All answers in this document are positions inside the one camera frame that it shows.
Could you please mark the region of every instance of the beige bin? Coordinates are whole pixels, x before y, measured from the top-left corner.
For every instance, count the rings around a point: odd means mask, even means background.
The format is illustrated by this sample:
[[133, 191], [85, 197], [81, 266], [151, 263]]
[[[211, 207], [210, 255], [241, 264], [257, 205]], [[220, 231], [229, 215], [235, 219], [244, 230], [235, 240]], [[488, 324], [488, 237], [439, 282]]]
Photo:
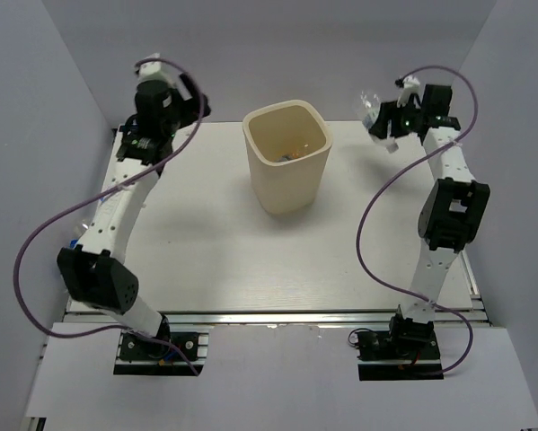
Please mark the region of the beige bin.
[[[271, 214], [283, 214], [316, 198], [332, 145], [321, 115], [306, 101], [283, 101], [243, 120], [252, 188]], [[299, 158], [279, 162], [288, 154]]]

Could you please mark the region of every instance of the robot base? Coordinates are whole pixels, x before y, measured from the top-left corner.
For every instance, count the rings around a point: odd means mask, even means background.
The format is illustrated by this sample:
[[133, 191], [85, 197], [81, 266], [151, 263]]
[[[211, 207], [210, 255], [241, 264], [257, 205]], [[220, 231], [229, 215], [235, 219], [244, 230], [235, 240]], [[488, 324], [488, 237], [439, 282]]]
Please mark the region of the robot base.
[[442, 380], [437, 337], [415, 352], [399, 352], [389, 331], [363, 331], [358, 334], [358, 379], [369, 381]]
[[[171, 343], [177, 346], [181, 352], [194, 362], [198, 360], [198, 333], [197, 332], [172, 332]], [[163, 357], [154, 357], [147, 354], [143, 343], [132, 334], [124, 333], [118, 363], [113, 368], [115, 375], [194, 375], [178, 355], [171, 360]], [[203, 365], [194, 365], [197, 371], [201, 371]]]

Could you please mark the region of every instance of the gray wall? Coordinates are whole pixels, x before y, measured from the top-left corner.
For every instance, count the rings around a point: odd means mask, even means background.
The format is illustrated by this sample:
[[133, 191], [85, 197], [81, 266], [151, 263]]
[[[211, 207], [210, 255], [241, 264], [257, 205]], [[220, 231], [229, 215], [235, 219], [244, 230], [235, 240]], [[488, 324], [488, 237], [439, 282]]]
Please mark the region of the gray wall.
[[[464, 150], [492, 190], [472, 265], [492, 320], [508, 328], [538, 409], [538, 1], [498, 2], [462, 71], [481, 101]], [[465, 95], [459, 90], [456, 101], [467, 118]]]
[[[110, 129], [39, 0], [0, 0], [0, 431], [18, 429], [44, 337], [13, 296], [13, 259], [32, 228], [97, 190]], [[76, 217], [29, 250], [22, 287], [51, 323], [66, 299], [55, 264]]]
[[390, 97], [415, 66], [460, 67], [494, 3], [44, 0], [111, 125], [132, 110], [122, 91], [135, 84], [131, 63], [156, 50], [194, 72], [212, 121], [294, 98], [328, 120], [353, 119], [363, 86]]

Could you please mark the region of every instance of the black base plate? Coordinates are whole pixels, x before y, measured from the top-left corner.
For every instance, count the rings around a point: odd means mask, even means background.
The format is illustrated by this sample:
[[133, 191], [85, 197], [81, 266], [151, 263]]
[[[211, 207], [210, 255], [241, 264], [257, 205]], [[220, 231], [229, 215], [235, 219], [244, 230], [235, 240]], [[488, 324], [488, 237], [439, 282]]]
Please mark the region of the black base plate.
[[[192, 342], [191, 348], [187, 348], [186, 346], [188, 341]], [[189, 361], [192, 362], [198, 359], [198, 332], [172, 332], [171, 343], [177, 346]], [[158, 361], [161, 358], [150, 357], [142, 349], [142, 344], [138, 343], [138, 339], [128, 333], [123, 334], [119, 359], [128, 362], [128, 364], [115, 364], [113, 374], [193, 375], [184, 363], [180, 365], [172, 363], [159, 365]], [[175, 356], [173, 361], [179, 362], [181, 359]], [[200, 372], [202, 365], [195, 365], [195, 368]]]
[[[441, 364], [422, 364], [421, 361], [440, 360], [437, 337], [433, 333], [431, 340], [419, 352], [399, 352], [390, 342], [389, 331], [361, 331], [358, 336], [358, 359], [364, 364], [358, 364], [358, 379], [365, 381], [394, 381], [394, 380], [442, 380], [442, 374], [434, 373], [442, 370]], [[420, 363], [400, 369], [399, 365], [382, 364], [383, 361], [406, 360], [412, 361], [419, 353]]]

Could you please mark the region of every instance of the object inside bin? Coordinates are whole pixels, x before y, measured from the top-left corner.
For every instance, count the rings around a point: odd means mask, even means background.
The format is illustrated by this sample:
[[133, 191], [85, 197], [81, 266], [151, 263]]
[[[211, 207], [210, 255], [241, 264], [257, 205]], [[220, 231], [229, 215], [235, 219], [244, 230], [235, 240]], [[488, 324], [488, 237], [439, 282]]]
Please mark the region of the object inside bin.
[[276, 160], [276, 162], [277, 163], [290, 162], [291, 160], [296, 160], [296, 159], [305, 157], [310, 153], [311, 153], [311, 150], [309, 149], [308, 144], [304, 144], [303, 146], [297, 148], [292, 153], [282, 155]]

